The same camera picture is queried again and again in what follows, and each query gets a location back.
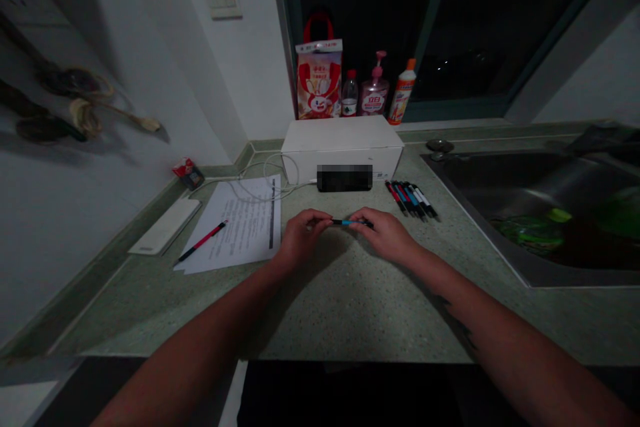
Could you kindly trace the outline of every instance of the stainless steel sink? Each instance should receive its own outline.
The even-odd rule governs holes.
[[[593,207],[640,178],[600,159],[549,151],[422,155],[452,195],[522,281],[531,287],[640,285],[640,248],[600,232]],[[565,244],[549,257],[527,252],[492,225],[518,215],[544,215],[553,207],[573,219],[563,226]]]

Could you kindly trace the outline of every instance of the hand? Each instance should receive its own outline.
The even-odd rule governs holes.
[[[332,224],[328,213],[306,209],[287,222],[280,250],[274,260],[290,268],[299,267],[306,262],[318,240],[318,237]]]
[[[364,224],[351,224],[350,229],[361,234],[374,250],[383,258],[406,265],[411,256],[422,250],[422,247],[409,235],[400,221],[379,210],[363,207],[355,212],[349,220],[367,220],[373,229]]]

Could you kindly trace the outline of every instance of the soap dispenser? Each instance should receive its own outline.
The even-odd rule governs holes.
[[[376,53],[378,64],[371,72],[371,79],[362,83],[358,116],[381,115],[385,113],[385,102],[389,93],[389,82],[382,78],[380,62],[387,56],[387,52],[378,50]]]

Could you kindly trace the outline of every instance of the white paper sheet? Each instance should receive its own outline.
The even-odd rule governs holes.
[[[220,222],[228,219],[229,223],[174,270],[184,270],[185,275],[196,274],[266,260],[275,255],[280,248],[281,201],[277,199],[280,196],[280,175],[267,177],[266,181],[260,177],[240,182],[245,189],[265,201],[251,197],[237,181],[219,183],[183,253]]]

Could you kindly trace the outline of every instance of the finger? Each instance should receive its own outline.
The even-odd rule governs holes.
[[[362,207],[360,210],[355,212],[351,217],[349,217],[349,220],[365,219],[365,220],[371,220],[375,224],[376,219],[379,219],[382,213],[383,212],[376,209],[372,209],[369,207]]]
[[[318,238],[320,234],[322,234],[327,229],[327,227],[329,227],[332,224],[333,222],[331,220],[322,220],[321,222],[318,222],[313,227],[313,230],[311,231],[311,235],[314,238]]]
[[[355,230],[358,234],[361,234],[365,239],[369,240],[369,242],[373,242],[377,236],[380,235],[365,224],[351,224],[349,228]]]
[[[300,219],[301,222],[308,224],[311,220],[328,220],[331,219],[331,216],[327,212],[323,212],[316,209],[306,209],[296,215]]]

